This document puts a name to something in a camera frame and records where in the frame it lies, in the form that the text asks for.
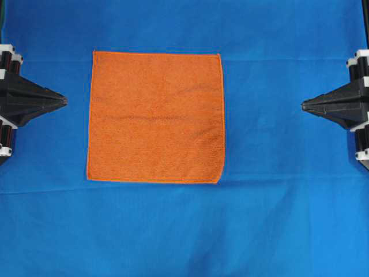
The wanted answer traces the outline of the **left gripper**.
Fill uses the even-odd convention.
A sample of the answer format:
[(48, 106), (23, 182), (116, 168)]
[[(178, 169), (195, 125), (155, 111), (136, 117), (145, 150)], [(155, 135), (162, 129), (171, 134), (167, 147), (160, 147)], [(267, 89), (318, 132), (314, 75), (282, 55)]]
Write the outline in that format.
[[(68, 104), (63, 95), (19, 76), (22, 63), (23, 57), (12, 44), (1, 44), (1, 165), (12, 155), (18, 127)], [(5, 100), (7, 104), (43, 105), (5, 112)]]

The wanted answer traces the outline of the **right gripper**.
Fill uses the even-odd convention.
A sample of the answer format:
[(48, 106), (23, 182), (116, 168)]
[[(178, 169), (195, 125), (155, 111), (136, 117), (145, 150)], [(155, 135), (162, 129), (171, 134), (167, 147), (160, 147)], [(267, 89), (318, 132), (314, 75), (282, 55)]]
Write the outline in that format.
[(350, 129), (355, 134), (355, 159), (368, 170), (368, 50), (358, 50), (347, 64), (351, 83), (305, 100), (302, 110)]

